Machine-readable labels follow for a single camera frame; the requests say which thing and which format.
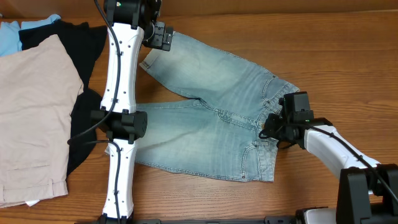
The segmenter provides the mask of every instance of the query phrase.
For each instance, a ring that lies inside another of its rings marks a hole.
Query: wooden table
[[[163,17],[175,30],[265,66],[310,96],[317,117],[326,117],[359,150],[398,163],[398,12],[263,14]],[[82,19],[66,19],[78,24]],[[103,21],[89,19],[91,26]],[[103,94],[108,46],[96,62],[90,87]],[[142,60],[149,50],[143,48]],[[139,68],[137,100],[177,101]],[[68,178],[69,195],[33,207],[0,209],[0,223],[74,223],[101,215],[109,158],[97,145]],[[136,166],[135,218],[183,220],[263,218],[296,209],[336,206],[338,180],[297,146],[279,151],[275,182],[228,182]]]

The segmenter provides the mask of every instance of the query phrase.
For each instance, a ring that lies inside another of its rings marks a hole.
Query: belt loop
[[[4,202],[4,185],[0,184],[0,202]]]
[[[49,196],[54,197],[54,191],[52,190],[52,179],[49,179]]]

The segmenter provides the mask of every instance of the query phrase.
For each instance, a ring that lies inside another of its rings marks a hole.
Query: blue garment
[[[22,22],[21,28],[17,21],[12,23],[1,22],[0,26],[0,57],[10,55],[22,50],[22,43],[19,40],[18,31],[24,29],[32,29],[47,24],[51,24],[57,19],[61,19],[60,16],[53,14],[47,19],[41,21],[28,21]]]
[[[231,53],[175,33],[170,52],[140,66],[170,91],[191,98],[139,104],[148,114],[136,162],[221,180],[273,181],[277,141],[259,139],[279,98],[299,89]]]

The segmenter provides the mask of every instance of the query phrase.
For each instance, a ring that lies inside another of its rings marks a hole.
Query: light blue cloth
[[[44,25],[48,25],[61,19],[59,15],[53,14],[47,19],[41,21],[22,22],[21,28],[17,21],[12,23],[1,22],[0,25],[0,57],[14,54],[22,50],[22,42],[19,40],[18,31],[24,29],[32,29]]]
[[[221,180],[273,181],[277,141],[259,139],[279,98],[299,89],[243,58],[175,33],[140,66],[190,100],[139,104],[148,114],[136,162]]]

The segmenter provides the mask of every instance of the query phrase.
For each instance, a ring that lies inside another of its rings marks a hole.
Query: jeans
[[[258,134],[296,86],[178,32],[170,52],[152,50],[140,66],[189,100],[137,106],[148,114],[137,163],[221,180],[274,180],[277,141]]]

